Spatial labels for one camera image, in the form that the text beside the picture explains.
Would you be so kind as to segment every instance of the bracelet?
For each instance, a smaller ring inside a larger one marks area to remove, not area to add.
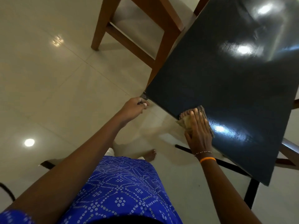
[[[202,151],[202,152],[197,152],[194,156],[197,156],[198,154],[206,153],[206,152],[208,152],[208,153],[212,153],[212,152],[210,152],[210,151]]]
[[[205,161],[207,159],[213,159],[213,160],[216,161],[216,159],[214,157],[205,157],[205,158],[202,158],[199,162],[201,163],[201,162],[203,162],[203,161]]]

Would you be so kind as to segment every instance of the chair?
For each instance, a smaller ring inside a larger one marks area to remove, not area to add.
[[[196,15],[205,3],[200,0]],[[181,0],[103,0],[91,47],[98,51],[109,33],[152,68],[149,85],[195,14]]]

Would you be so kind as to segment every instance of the glossy black surface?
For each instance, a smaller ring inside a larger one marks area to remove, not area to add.
[[[213,146],[268,185],[298,66],[297,0],[210,0],[146,94],[176,118],[203,105]]]

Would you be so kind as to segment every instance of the hand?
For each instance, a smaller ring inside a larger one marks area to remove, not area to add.
[[[196,153],[203,151],[212,151],[212,135],[210,133],[210,127],[207,119],[204,119],[202,113],[198,113],[198,109],[195,108],[190,112],[192,134],[189,135],[185,132],[185,137],[188,145],[195,155]],[[196,155],[198,159],[204,157],[212,157],[211,153],[201,153]]]
[[[149,105],[150,103],[143,98],[134,97],[129,99],[116,115],[121,118],[124,124],[127,124],[139,116]]]

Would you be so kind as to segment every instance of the blue bandhani fabric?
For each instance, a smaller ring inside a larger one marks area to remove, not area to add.
[[[33,223],[20,211],[0,214],[0,223]],[[89,223],[122,215],[143,215],[182,223],[155,168],[145,160],[104,156],[58,224]]]

